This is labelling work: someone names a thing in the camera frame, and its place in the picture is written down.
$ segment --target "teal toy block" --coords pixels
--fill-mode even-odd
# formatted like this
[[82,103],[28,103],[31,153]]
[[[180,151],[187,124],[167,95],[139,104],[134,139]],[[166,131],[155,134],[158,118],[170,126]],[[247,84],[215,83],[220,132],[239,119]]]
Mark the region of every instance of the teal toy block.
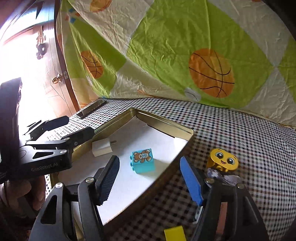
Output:
[[151,149],[133,151],[131,154],[131,167],[137,174],[155,170]]

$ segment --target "smiley face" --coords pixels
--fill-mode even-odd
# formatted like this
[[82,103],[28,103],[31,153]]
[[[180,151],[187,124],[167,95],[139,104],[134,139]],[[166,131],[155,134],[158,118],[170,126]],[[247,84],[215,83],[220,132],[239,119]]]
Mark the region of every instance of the smiley face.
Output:
[[214,149],[210,152],[207,167],[215,166],[217,169],[227,172],[238,168],[239,162],[236,156],[222,149]]

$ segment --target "orange basketball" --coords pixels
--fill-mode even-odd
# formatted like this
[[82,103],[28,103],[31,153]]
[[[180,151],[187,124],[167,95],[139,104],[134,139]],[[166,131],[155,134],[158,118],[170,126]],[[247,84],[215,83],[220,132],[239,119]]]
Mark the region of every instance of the orange basketball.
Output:
[[193,52],[189,60],[190,75],[198,88],[210,96],[224,98],[231,94],[234,76],[227,59],[212,49]]
[[89,70],[90,74],[95,79],[100,78],[104,72],[104,67],[100,63],[98,57],[90,51],[83,51],[80,53],[80,56],[83,62],[85,63],[87,69]]
[[100,12],[110,6],[112,0],[92,0],[89,10],[91,12]]

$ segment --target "gold door knob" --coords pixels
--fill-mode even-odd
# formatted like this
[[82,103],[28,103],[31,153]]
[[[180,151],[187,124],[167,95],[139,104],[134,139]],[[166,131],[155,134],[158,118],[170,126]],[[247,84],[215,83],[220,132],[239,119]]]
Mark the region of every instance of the gold door knob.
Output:
[[62,76],[61,76],[60,74],[58,74],[57,77],[54,77],[54,78],[52,79],[52,83],[53,83],[53,84],[57,84],[57,83],[59,83],[59,82],[62,82]]

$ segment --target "bear illustration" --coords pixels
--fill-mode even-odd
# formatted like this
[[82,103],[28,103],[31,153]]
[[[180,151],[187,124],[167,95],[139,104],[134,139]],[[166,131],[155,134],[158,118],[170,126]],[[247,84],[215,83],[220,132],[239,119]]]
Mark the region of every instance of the bear illustration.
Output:
[[138,162],[140,161],[140,163],[143,163],[145,160],[146,161],[151,161],[152,160],[152,157],[149,155],[150,153],[150,150],[144,150],[142,152],[134,152],[133,155],[134,155],[134,162]]

